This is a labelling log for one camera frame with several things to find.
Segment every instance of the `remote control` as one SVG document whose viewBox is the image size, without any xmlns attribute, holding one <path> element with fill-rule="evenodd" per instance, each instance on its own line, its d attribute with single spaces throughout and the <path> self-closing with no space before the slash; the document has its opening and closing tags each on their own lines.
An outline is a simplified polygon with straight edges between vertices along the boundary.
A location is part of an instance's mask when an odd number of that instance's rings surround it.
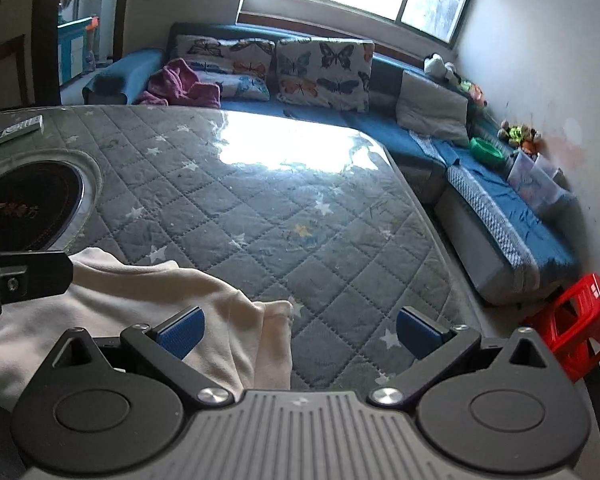
<svg viewBox="0 0 600 480">
<path fill-rule="evenodd" d="M 0 144 L 7 142 L 7 140 L 16 139 L 19 136 L 35 132 L 36 130 L 43 131 L 42 115 L 32 117 L 21 123 L 9 126 L 0 132 Z"/>
</svg>

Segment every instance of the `wall stain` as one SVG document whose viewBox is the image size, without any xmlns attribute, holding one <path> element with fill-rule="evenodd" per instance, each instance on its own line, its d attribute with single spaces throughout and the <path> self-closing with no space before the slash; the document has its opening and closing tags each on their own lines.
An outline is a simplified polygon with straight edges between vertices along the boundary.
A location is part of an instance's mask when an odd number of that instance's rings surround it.
<svg viewBox="0 0 600 480">
<path fill-rule="evenodd" d="M 567 139 L 564 130 L 545 129 L 538 143 L 539 151 L 556 162 L 563 170 L 577 170 L 587 161 L 587 152 Z"/>
</svg>

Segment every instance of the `red plastic stool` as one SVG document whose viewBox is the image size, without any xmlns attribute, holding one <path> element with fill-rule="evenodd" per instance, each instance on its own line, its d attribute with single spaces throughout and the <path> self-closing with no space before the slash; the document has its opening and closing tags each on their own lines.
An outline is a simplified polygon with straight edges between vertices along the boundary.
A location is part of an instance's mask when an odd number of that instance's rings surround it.
<svg viewBox="0 0 600 480">
<path fill-rule="evenodd" d="M 536 329 L 564 371 L 575 382 L 600 362 L 589 339 L 600 345 L 600 276 L 588 274 L 524 325 Z"/>
</svg>

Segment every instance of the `stuffed toy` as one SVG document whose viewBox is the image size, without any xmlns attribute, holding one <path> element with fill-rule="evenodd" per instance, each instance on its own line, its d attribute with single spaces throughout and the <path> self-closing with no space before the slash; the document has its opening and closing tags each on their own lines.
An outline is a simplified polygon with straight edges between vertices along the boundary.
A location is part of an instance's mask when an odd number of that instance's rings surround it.
<svg viewBox="0 0 600 480">
<path fill-rule="evenodd" d="M 472 83 L 471 81 L 464 80 L 460 84 L 460 88 L 467 92 L 472 101 L 479 107 L 487 107 L 487 99 L 485 99 L 484 97 L 484 92 L 482 91 L 482 88 L 480 88 L 477 84 Z"/>
<path fill-rule="evenodd" d="M 456 66 L 453 63 L 445 64 L 440 54 L 432 54 L 424 60 L 424 73 L 432 78 L 442 79 L 456 86 L 459 86 L 462 82 L 461 77 L 456 73 Z"/>
<path fill-rule="evenodd" d="M 540 141 L 541 134 L 526 124 L 511 126 L 509 121 L 502 121 L 498 130 L 498 138 L 508 142 L 512 148 L 520 148 L 533 160 L 538 156 L 536 143 Z"/>
</svg>

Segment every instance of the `pink towel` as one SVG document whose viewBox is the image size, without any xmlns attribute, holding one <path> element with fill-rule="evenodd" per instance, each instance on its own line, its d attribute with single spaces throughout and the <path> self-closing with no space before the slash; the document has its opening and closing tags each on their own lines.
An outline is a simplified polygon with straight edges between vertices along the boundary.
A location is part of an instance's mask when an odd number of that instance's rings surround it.
<svg viewBox="0 0 600 480">
<path fill-rule="evenodd" d="M 220 107 L 220 87 L 200 82 L 196 73 L 179 57 L 172 59 L 149 78 L 137 105 Z"/>
</svg>

